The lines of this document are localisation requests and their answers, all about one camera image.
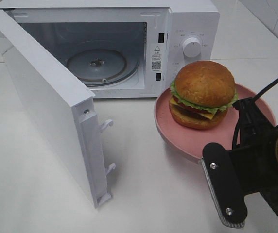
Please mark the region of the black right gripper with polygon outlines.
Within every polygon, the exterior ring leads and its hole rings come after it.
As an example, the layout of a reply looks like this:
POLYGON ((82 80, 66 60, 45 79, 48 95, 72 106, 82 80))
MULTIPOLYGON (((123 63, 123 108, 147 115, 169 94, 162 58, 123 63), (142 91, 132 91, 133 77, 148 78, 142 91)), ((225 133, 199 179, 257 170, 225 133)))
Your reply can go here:
POLYGON ((229 152, 244 197, 260 192, 273 205, 278 203, 278 131, 252 97, 237 100, 238 110, 232 145, 244 146, 229 152))

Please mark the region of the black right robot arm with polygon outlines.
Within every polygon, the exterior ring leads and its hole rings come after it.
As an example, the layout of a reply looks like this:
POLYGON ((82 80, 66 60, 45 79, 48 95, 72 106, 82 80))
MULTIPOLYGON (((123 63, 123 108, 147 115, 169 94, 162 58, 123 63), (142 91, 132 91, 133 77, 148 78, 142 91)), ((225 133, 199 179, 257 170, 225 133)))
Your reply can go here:
POLYGON ((278 125, 270 123, 253 98, 238 100, 234 108, 239 120, 226 178, 236 196, 260 191, 269 204, 278 207, 278 125))

